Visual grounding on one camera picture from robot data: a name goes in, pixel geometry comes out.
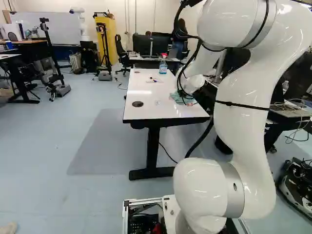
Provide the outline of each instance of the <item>white desk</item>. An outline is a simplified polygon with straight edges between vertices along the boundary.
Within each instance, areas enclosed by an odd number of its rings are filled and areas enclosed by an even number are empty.
[[[150,77],[158,82],[147,83],[151,80]],[[130,171],[130,180],[173,175],[174,167],[156,167],[160,128],[203,123],[210,118],[199,104],[176,104],[170,98],[170,93],[175,89],[176,78],[169,70],[165,75],[159,74],[158,69],[130,71],[123,123],[130,123],[135,129],[149,129],[146,168]],[[138,101],[143,105],[133,106],[133,103]]]
[[[20,56],[20,54],[1,54],[0,55],[0,60],[5,60],[5,59],[9,59],[9,58],[12,58],[12,57],[17,57],[17,56]]]
[[[160,82],[147,83],[150,77]],[[168,70],[159,74],[158,69],[131,69],[123,120],[169,119],[169,118],[207,118],[209,115],[199,105],[179,105],[170,98],[176,90],[176,78]],[[142,107],[134,107],[135,101],[142,101]]]

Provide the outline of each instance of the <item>desk frame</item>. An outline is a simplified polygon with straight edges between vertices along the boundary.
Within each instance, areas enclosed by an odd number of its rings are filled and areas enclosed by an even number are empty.
[[[157,167],[160,128],[204,123],[210,117],[123,120],[134,129],[148,128],[146,168],[129,172],[129,180],[171,177],[175,167]]]

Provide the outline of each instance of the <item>cloth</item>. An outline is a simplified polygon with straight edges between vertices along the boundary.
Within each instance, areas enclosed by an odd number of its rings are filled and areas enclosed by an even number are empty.
[[[192,104],[192,103],[194,103],[194,101],[195,101],[195,99],[193,98],[193,99],[182,99],[182,97],[180,97],[180,95],[177,93],[177,91],[175,91],[174,93],[171,93],[170,94],[170,97],[173,99],[173,100],[175,100],[175,102],[177,103],[177,104],[180,104],[180,105],[184,105],[184,102],[185,102],[185,104]]]

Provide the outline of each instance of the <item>floor mat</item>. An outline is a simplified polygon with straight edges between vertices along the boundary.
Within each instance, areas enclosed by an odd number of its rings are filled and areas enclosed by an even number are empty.
[[[104,109],[71,162],[68,175],[127,175],[146,163],[147,129],[122,123],[122,109]]]

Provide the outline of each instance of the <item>computer monitor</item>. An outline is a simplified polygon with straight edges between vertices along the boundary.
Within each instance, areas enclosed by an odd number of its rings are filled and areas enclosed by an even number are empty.
[[[162,53],[168,52],[170,37],[151,36],[151,38],[153,38],[153,55],[160,56]]]
[[[151,53],[151,41],[153,42],[152,55],[160,56],[161,53],[168,52],[170,37],[164,36],[146,36],[133,34],[133,51],[140,53],[141,56],[149,56]]]
[[[152,32],[152,36],[171,37],[171,33]]]
[[[151,38],[146,35],[139,35],[134,33],[132,36],[133,51],[140,53],[141,55],[150,55],[151,50]]]

